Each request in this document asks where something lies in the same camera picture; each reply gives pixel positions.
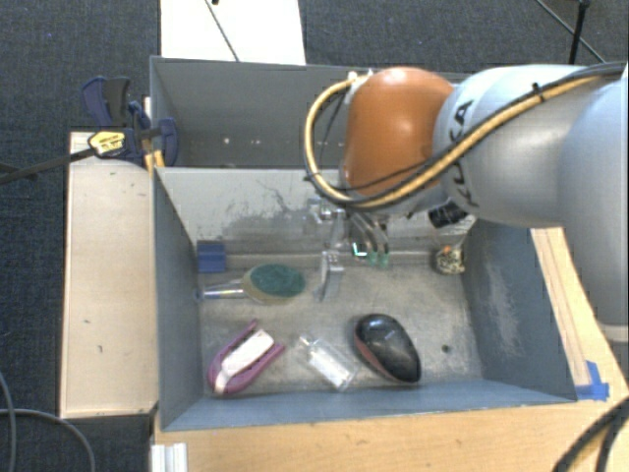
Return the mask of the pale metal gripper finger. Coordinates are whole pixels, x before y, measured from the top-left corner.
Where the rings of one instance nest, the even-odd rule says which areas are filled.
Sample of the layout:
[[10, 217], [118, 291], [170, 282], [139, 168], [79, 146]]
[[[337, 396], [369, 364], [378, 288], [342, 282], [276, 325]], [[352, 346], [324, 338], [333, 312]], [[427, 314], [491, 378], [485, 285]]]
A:
[[329, 301], [335, 298], [340, 290], [345, 267], [336, 253], [328, 253], [325, 261], [324, 299]]
[[313, 292], [318, 302], [322, 302], [325, 299], [328, 287], [329, 269], [329, 253], [327, 251], [322, 251], [319, 262], [319, 284]]

